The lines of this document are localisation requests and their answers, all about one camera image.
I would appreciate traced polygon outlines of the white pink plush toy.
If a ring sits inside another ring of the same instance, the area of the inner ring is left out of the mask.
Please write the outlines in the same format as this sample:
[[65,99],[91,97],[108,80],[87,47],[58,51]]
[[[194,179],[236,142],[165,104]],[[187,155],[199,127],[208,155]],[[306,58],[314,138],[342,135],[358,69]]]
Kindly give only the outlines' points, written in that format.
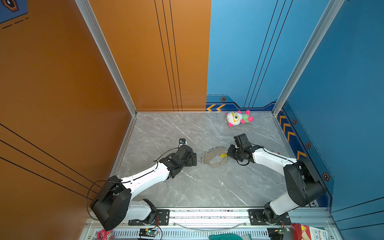
[[238,126],[240,124],[248,124],[254,121],[254,117],[251,116],[251,111],[246,110],[244,114],[241,111],[230,112],[226,115],[226,122],[229,127]]

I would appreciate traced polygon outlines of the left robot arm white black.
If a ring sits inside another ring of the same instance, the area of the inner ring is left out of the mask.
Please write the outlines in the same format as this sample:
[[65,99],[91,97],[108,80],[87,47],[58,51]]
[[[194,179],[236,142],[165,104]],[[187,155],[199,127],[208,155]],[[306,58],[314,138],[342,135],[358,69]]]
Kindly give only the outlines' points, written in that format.
[[112,176],[103,181],[90,207],[105,231],[124,221],[140,221],[144,225],[158,222],[155,205],[148,199],[134,201],[134,198],[158,183],[175,178],[183,168],[197,165],[197,154],[191,147],[183,144],[175,150],[138,174],[122,179]]

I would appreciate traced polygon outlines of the small green circuit board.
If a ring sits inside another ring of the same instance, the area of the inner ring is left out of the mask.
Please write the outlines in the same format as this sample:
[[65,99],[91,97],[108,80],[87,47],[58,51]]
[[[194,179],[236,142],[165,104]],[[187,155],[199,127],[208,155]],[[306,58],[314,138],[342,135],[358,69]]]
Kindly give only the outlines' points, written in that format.
[[139,239],[153,240],[158,236],[159,232],[156,229],[140,229]]

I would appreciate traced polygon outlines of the red printed box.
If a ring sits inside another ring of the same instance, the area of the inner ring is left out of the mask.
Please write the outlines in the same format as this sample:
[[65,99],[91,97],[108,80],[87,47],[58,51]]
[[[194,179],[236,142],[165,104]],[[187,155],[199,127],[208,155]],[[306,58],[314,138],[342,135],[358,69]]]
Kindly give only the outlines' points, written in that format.
[[292,224],[294,240],[329,240],[326,230],[302,224]]

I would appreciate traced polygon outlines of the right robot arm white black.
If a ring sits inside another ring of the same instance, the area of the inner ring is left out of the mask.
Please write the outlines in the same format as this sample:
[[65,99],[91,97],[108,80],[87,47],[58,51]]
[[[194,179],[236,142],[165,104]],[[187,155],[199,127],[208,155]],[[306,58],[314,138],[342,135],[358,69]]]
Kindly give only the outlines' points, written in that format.
[[252,144],[246,134],[235,136],[234,141],[235,144],[228,149],[229,157],[237,162],[247,160],[263,165],[285,177],[287,190],[265,204],[263,213],[257,216],[266,224],[277,224],[287,212],[304,207],[326,194],[327,187],[311,160],[297,160],[268,151]]

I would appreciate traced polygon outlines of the aluminium corner post left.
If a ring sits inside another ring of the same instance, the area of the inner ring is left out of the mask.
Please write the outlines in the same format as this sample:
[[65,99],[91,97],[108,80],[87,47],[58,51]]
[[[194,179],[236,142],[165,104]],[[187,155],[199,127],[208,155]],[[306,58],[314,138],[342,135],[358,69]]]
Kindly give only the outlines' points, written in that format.
[[85,20],[88,29],[90,30],[92,37],[115,81],[115,84],[133,117],[137,116],[137,109],[128,91],[126,83],[122,77],[122,74],[118,68],[118,65],[114,59],[111,49],[107,43],[107,40],[103,34],[100,24],[96,18],[96,15],[92,9],[89,1],[86,0],[75,0],[83,19]]

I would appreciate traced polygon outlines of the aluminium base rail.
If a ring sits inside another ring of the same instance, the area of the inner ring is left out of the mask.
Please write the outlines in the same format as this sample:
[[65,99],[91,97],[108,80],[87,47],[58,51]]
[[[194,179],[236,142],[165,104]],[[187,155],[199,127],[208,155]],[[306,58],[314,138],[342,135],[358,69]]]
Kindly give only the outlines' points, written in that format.
[[298,208],[288,212],[286,223],[268,225],[251,216],[250,207],[218,208],[165,208],[155,226],[134,226],[124,221],[112,231],[115,240],[140,240],[142,229],[154,229],[155,240],[207,240],[211,235],[236,234],[253,240],[270,240],[271,233],[280,229],[283,235],[277,240],[293,239],[291,225],[294,223],[324,229],[330,240],[343,239],[336,223],[326,208]]

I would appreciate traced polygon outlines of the aluminium corner post right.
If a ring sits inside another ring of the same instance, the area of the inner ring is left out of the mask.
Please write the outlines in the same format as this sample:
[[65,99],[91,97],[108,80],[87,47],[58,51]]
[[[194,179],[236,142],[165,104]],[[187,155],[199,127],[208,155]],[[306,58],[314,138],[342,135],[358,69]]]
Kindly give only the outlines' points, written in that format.
[[280,110],[282,110],[284,103],[293,91],[344,2],[344,0],[329,1],[272,110],[274,117],[277,117]]

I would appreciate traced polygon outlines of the metal key holder with rings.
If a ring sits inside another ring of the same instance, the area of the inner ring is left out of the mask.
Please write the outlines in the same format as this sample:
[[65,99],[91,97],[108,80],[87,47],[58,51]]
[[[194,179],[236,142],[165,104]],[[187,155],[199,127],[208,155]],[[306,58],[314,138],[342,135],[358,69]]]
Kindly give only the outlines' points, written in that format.
[[[224,147],[215,147],[205,151],[201,156],[201,162],[212,168],[223,166],[228,161],[228,150]],[[226,154],[227,157],[221,158],[221,154]]]

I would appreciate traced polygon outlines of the aluminium corner post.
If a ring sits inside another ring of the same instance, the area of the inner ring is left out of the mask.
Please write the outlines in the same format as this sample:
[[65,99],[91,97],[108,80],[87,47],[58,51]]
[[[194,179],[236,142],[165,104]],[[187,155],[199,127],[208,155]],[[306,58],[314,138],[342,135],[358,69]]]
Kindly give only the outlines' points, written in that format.
[[126,83],[122,77],[122,74],[118,68],[118,65],[114,59],[111,49],[107,43],[107,40],[103,34],[100,24],[96,18],[96,15],[92,9],[89,1],[86,0],[75,0],[83,19],[85,20],[88,29],[90,30],[92,37],[115,81],[115,84],[133,117],[137,116],[137,109],[128,91]]
[[272,110],[274,117],[277,117],[280,110],[282,110],[284,103],[293,91],[344,2],[344,0],[329,1]]

